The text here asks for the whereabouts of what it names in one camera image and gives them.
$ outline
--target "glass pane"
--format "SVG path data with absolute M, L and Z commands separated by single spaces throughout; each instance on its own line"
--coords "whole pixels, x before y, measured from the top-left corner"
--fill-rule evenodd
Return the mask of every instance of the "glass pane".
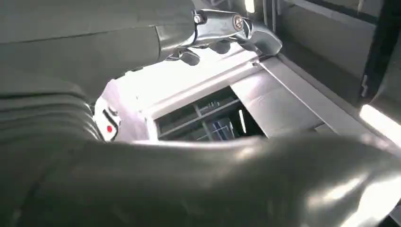
M 186 132 L 181 133 L 179 136 L 171 138 L 169 140 L 180 140 L 180 141 L 209 141 L 209 138 L 203 127 L 190 129 Z
M 264 136 L 263 131 L 243 106 L 207 122 L 214 141 L 234 140 L 247 136 Z
M 214 141 L 219 140 L 233 140 L 238 136 L 238 133 L 234 133 L 232 123 L 229 118 L 219 119 L 217 121 L 209 122 L 208 129 L 212 133 Z
M 237 99 L 238 97 L 233 90 L 227 87 L 199 100 L 196 104 L 199 107 L 200 113 L 204 115 Z
M 195 108 L 192 105 L 187 105 L 157 119 L 157 123 L 160 132 L 164 133 L 197 117 L 198 115 L 195 112 Z

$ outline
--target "bright light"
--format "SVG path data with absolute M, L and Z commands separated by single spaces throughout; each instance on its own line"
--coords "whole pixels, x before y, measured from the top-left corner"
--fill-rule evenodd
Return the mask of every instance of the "bright light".
M 253 0 L 244 0 L 245 1 L 245 8 L 248 13 L 254 13 L 255 12 L 255 4 Z
M 242 110 L 239 110 L 239 118 L 241 119 L 242 130 L 246 134 L 245 121 L 244 121 L 244 115 L 242 114 Z
M 397 122 L 393 121 L 391 118 L 382 114 L 370 105 L 364 105 L 359 116 L 393 141 L 397 146 L 401 147 L 401 125 Z

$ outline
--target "dark window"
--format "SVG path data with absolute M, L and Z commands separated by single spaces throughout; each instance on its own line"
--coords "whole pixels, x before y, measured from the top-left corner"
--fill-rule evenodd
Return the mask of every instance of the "dark window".
M 156 123 L 160 140 L 219 141 L 264 136 L 229 87 L 166 114 Z

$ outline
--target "gray fabric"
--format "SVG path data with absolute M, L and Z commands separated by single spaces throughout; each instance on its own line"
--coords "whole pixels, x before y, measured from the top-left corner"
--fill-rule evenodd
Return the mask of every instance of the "gray fabric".
M 0 44 L 186 24 L 191 0 L 3 0 Z

